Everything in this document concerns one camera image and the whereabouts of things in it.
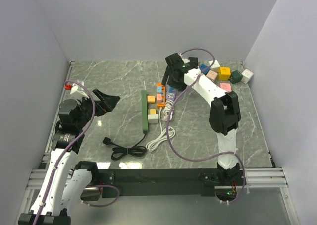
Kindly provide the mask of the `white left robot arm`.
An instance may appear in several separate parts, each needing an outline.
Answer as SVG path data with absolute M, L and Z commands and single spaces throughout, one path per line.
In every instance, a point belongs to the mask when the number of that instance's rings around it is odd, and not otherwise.
M 47 173 L 37 199 L 29 212 L 20 215 L 18 224 L 69 225 L 72 207 L 84 189 L 100 186 L 95 162 L 80 161 L 73 174 L 69 174 L 94 117 L 111 112 L 120 100 L 119 96 L 107 95 L 98 89 L 94 89 L 93 94 L 97 100 L 91 93 L 82 93 L 80 99 L 60 103 Z

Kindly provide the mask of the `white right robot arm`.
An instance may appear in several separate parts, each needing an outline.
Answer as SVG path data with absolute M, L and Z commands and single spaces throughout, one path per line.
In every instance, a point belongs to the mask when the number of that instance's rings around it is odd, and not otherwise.
M 209 123 L 217 135 L 218 150 L 217 169 L 211 180 L 218 185 L 231 185 L 242 175 L 236 154 L 236 134 L 241 120 L 238 96 L 235 92 L 227 92 L 209 80 L 204 71 L 199 69 L 197 60 L 184 60 L 178 53 L 165 58 L 167 67 L 162 84 L 184 93 L 192 88 L 209 105 Z

